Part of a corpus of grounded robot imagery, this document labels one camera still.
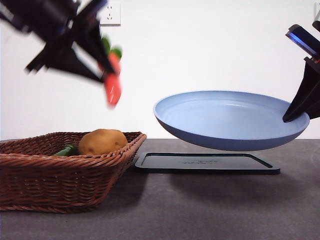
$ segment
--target gray tabletop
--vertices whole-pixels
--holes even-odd
[[[223,151],[179,139],[147,139],[137,157],[143,152]],[[0,239],[320,239],[320,139],[249,153],[277,164],[281,173],[163,174],[132,167],[92,212],[2,212]]]

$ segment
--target potato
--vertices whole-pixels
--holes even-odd
[[[79,142],[80,155],[102,155],[128,144],[126,136],[115,129],[97,129],[87,133]]]

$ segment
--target blue plate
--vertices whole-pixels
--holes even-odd
[[[186,142],[226,151],[256,151],[290,142],[309,125],[304,113],[282,117],[290,103],[237,91],[194,91],[160,100],[153,112],[169,133]]]

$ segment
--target wall socket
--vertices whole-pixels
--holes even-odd
[[[119,26],[121,25],[121,5],[120,2],[108,1],[99,12],[100,25]]]

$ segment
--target brown basket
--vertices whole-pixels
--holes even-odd
[[[87,132],[54,132],[0,143],[0,211],[81,213],[96,209],[131,165],[147,136],[104,155],[55,156]]]

